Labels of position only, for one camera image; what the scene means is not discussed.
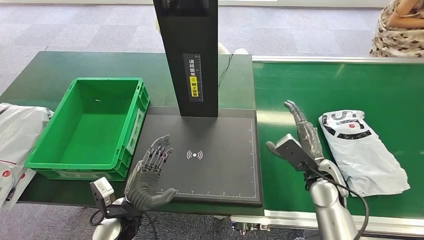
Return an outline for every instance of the green table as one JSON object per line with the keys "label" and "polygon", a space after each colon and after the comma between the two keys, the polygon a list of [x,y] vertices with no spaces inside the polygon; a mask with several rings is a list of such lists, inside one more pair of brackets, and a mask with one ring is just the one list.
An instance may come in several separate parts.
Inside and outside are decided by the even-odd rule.
{"label": "green table", "polygon": [[[219,72],[228,64],[229,55],[219,58]],[[176,107],[177,99],[163,53],[106,53],[41,51],[9,88],[0,103],[42,106],[55,110],[71,81],[77,77],[140,77],[151,97],[150,106]],[[250,55],[237,55],[221,79],[219,107],[254,109],[255,97]],[[49,180],[37,174],[19,201],[73,206],[94,206],[90,181]],[[111,182],[116,193],[124,182]],[[263,215],[261,207],[228,204],[172,202],[158,211],[216,215]]]}
{"label": "green table", "polygon": [[[281,226],[316,227],[303,174],[273,156],[264,144],[276,142],[287,133],[297,135],[293,117],[283,106],[285,100],[292,100],[315,126],[319,126],[318,117],[325,112],[365,112],[365,121],[405,169],[410,184],[402,194],[366,198],[370,215],[374,216],[367,230],[390,233],[396,229],[398,235],[424,235],[423,63],[395,58],[253,58],[267,220],[281,219]],[[320,127],[318,131],[324,155],[332,160]],[[360,199],[349,197],[347,206],[352,215],[364,215]],[[362,224],[363,217],[354,219],[358,226]],[[248,222],[243,217],[233,220]]]}
{"label": "green table", "polygon": [[[379,134],[408,174],[411,189],[403,194],[367,197],[372,232],[424,234],[424,81],[423,61],[360,58],[254,58],[235,55],[219,90],[221,108],[257,110],[257,131],[264,208],[172,202],[159,211],[233,215],[237,222],[316,228],[302,173],[274,157],[266,141],[287,133],[296,136],[291,114],[283,106],[295,101],[316,126],[324,113],[342,109],[365,112],[365,121]],[[220,56],[219,72],[228,63]],[[0,96],[0,102],[56,108],[75,77],[142,77],[152,106],[176,106],[166,57],[154,53],[40,52]],[[326,157],[332,159],[320,130]],[[115,191],[123,183],[112,183]],[[21,202],[92,206],[87,181],[48,180],[37,175]],[[348,208],[361,225],[361,202],[349,197]]]}

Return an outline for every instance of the black vertical post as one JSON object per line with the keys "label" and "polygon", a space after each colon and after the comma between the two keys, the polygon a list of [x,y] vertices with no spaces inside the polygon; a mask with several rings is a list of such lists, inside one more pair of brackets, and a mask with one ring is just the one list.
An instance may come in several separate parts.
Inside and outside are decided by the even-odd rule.
{"label": "black vertical post", "polygon": [[218,116],[218,0],[153,0],[181,116]]}

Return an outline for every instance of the wireless symbol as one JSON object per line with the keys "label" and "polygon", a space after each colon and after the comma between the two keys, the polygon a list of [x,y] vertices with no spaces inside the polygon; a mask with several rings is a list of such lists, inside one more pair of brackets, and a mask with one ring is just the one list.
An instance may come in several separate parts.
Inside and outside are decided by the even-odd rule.
{"label": "wireless symbol", "polygon": [[191,150],[188,150],[187,152],[187,159],[191,159],[191,158],[197,158],[199,160],[201,160],[203,158],[203,152],[202,151],[198,151],[196,152],[192,152]]}

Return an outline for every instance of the leopard print clothing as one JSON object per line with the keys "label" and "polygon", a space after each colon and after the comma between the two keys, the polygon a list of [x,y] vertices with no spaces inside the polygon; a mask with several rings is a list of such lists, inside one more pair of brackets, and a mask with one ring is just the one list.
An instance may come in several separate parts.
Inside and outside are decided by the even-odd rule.
{"label": "leopard print clothing", "polygon": [[[380,14],[372,48],[372,57],[421,58],[424,56],[424,28],[388,27],[389,17],[399,5],[400,0],[392,0]],[[403,18],[424,19],[424,0],[419,0],[408,15]]]}

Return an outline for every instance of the white wall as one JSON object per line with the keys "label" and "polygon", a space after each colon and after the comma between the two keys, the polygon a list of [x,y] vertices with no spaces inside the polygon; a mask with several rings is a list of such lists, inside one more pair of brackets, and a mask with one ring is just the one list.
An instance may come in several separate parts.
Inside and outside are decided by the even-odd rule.
{"label": "white wall", "polygon": [[[219,0],[220,6],[383,8],[390,0]],[[0,0],[33,4],[153,4],[152,0]]]}

